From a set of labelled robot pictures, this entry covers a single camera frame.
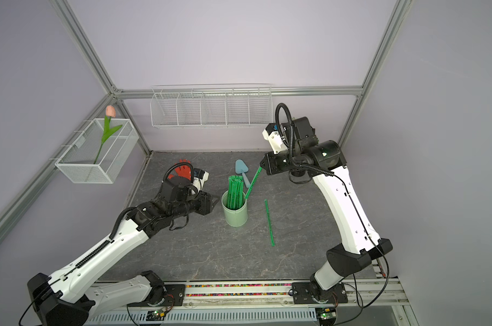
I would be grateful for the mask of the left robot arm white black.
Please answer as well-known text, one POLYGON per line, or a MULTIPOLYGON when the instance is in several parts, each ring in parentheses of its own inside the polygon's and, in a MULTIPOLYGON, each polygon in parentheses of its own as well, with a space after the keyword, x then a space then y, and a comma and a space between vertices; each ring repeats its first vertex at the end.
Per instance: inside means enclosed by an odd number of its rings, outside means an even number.
POLYGON ((203 191, 208 178, 207 172, 197 169, 188 179, 163 179, 156 198, 124 209, 111 232, 93 248, 50 276, 39 273, 31 278, 27 283, 30 307, 42 325, 83 325, 134 303, 173 306, 174 297, 152 271, 111 285, 97 286, 96 282, 134 248, 165 228, 174 230, 177 218, 211 213, 218 199, 203 191))

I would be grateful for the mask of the light green metal cup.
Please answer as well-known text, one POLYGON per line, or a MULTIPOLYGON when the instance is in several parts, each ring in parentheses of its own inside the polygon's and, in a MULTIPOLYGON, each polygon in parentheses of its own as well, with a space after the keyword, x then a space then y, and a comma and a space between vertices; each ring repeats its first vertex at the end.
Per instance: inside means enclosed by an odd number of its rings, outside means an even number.
POLYGON ((221 204, 224 209, 225 220, 228 225, 238 228, 244 225, 248 220, 246 193, 243 193, 243 205, 237 210, 228 208, 228 191, 224 192, 221 197, 221 204))

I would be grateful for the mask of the green straw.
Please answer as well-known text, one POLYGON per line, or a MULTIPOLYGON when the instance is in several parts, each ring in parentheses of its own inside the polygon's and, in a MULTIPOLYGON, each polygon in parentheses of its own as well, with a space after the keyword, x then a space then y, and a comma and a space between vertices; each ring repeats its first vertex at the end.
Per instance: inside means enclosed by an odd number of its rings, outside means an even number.
POLYGON ((272 222, 271 222, 271 217, 270 217, 269 202, 267 199, 264 200, 264 207, 265 207, 266 219, 267 219, 268 229, 269 229, 270 244, 272 247, 274 247, 275 246, 275 239, 274 239, 274 235, 273 235, 273 227, 272 227, 272 222))
POLYGON ((246 195, 245 195, 245 199, 247 200, 249 197, 250 197, 250 194, 262 172, 262 167, 258 167, 258 170, 256 171, 255 175, 254 175, 254 178, 252 179, 251 181, 251 184, 250 184, 250 187, 248 188, 247 192, 246 192, 246 195))

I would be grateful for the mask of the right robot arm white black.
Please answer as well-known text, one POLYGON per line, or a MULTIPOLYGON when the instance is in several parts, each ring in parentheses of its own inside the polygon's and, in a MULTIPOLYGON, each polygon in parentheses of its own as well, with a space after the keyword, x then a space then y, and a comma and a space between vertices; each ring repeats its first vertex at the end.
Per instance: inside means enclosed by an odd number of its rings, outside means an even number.
POLYGON ((311 277, 313 295, 325 300, 327 292, 345 277, 371 265, 393 249, 369 222, 351 184, 347 161, 335 141, 319 142, 308 118, 267 125, 262 133, 272 147, 260 165, 268 175, 308 174, 332 212, 341 244, 328 250, 326 263, 311 277))

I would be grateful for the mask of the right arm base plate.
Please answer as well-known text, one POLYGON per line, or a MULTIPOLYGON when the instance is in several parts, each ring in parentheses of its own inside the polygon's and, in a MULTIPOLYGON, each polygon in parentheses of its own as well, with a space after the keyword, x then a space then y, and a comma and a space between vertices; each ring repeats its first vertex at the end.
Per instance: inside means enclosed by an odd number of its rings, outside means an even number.
POLYGON ((328 290, 323 290, 314 282, 296 282, 288 292, 295 304, 346 304, 347 292, 343 284, 337 283, 328 290))

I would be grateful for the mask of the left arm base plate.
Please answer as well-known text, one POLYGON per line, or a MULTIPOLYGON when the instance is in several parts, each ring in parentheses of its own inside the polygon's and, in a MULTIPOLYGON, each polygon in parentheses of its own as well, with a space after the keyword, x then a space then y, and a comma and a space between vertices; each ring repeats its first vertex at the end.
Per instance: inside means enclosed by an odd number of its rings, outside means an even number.
POLYGON ((183 305, 186 286, 181 283, 166 284, 161 293, 153 290, 152 293, 142 302, 129 304, 129 307, 178 307, 183 305))

